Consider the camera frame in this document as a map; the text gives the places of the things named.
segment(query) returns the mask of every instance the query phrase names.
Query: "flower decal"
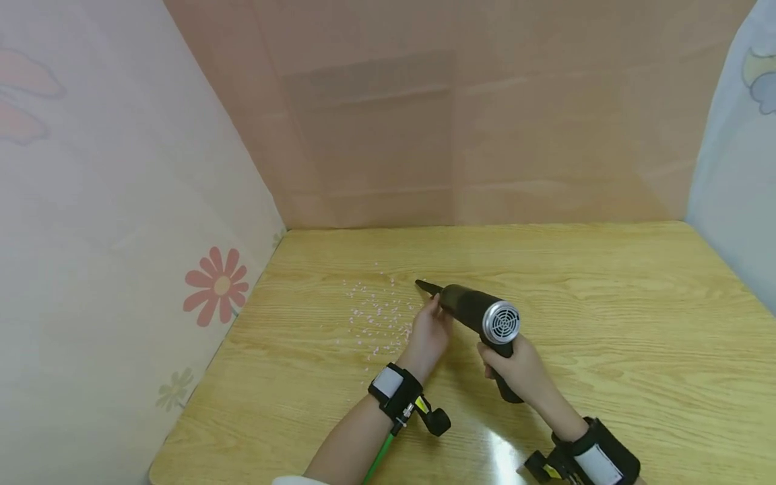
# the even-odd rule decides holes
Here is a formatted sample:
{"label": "flower decal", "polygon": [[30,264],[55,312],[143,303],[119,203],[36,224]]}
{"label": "flower decal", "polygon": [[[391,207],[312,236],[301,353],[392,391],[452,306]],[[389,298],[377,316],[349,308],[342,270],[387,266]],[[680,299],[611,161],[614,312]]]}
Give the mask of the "flower decal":
{"label": "flower decal", "polygon": [[205,303],[199,311],[196,324],[207,327],[218,308],[219,318],[222,324],[228,324],[232,314],[237,316],[237,307],[245,305],[245,293],[248,284],[240,281],[248,270],[245,266],[237,267],[240,253],[237,249],[230,249],[227,254],[226,265],[221,259],[221,251],[218,248],[210,249],[210,258],[199,260],[199,267],[204,271],[192,270],[186,273],[186,282],[195,288],[203,288],[194,293],[183,302],[183,311],[192,311]]}
{"label": "flower decal", "polygon": [[183,398],[186,397],[188,390],[186,387],[192,383],[194,376],[192,368],[186,367],[180,376],[173,372],[170,377],[170,385],[162,384],[159,386],[159,399],[156,400],[156,407],[166,407],[169,412],[173,406],[183,407]]}
{"label": "flower decal", "polygon": [[[64,87],[43,64],[17,50],[0,46],[0,88],[11,89],[38,98],[56,99]],[[27,145],[48,135],[46,124],[12,102],[0,91],[0,140]]]}
{"label": "flower decal", "polygon": [[759,56],[749,49],[743,59],[743,82],[760,113],[776,112],[776,56]]}

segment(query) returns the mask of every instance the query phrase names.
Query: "wrist strap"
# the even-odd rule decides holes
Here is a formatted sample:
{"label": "wrist strap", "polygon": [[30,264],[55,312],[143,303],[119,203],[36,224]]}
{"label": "wrist strap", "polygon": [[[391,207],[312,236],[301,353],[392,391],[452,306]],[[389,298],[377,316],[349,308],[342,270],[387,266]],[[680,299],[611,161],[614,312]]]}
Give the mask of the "wrist strap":
{"label": "wrist strap", "polygon": [[598,419],[585,421],[587,432],[573,443],[553,433],[553,442],[576,465],[577,475],[586,485],[633,485],[641,473],[639,459]]}
{"label": "wrist strap", "polygon": [[404,425],[412,415],[415,400],[423,393],[423,386],[406,369],[391,362],[369,384],[369,393],[391,421]]}

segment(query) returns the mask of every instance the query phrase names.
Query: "white patch on strap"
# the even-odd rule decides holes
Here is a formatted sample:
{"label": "white patch on strap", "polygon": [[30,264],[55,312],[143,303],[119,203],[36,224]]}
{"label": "white patch on strap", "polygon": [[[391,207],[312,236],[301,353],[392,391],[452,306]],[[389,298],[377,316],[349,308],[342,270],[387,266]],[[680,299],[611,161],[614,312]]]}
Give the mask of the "white patch on strap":
{"label": "white patch on strap", "polygon": [[375,380],[372,381],[372,384],[377,388],[377,390],[385,394],[388,399],[390,399],[396,393],[396,390],[399,389],[399,386],[401,386],[403,381],[404,378],[401,376],[401,374],[391,369],[390,367],[386,367],[375,378]]}
{"label": "white patch on strap", "polygon": [[616,485],[622,480],[622,472],[596,445],[574,459],[595,485]]}

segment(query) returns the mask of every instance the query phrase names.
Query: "white sleeve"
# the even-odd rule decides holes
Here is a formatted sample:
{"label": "white sleeve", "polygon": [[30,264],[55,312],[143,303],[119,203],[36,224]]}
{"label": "white sleeve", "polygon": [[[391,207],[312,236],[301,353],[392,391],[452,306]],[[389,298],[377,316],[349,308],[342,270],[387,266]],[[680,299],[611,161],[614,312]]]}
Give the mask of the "white sleeve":
{"label": "white sleeve", "polygon": [[272,481],[272,485],[326,485],[326,483],[303,476],[279,476]]}

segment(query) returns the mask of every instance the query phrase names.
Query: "pink wall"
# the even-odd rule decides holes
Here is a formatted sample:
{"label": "pink wall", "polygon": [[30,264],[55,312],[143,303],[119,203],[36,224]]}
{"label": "pink wall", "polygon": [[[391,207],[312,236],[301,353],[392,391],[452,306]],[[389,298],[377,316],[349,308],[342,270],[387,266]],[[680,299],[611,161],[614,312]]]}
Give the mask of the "pink wall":
{"label": "pink wall", "polygon": [[684,217],[739,0],[165,0],[289,227]]}

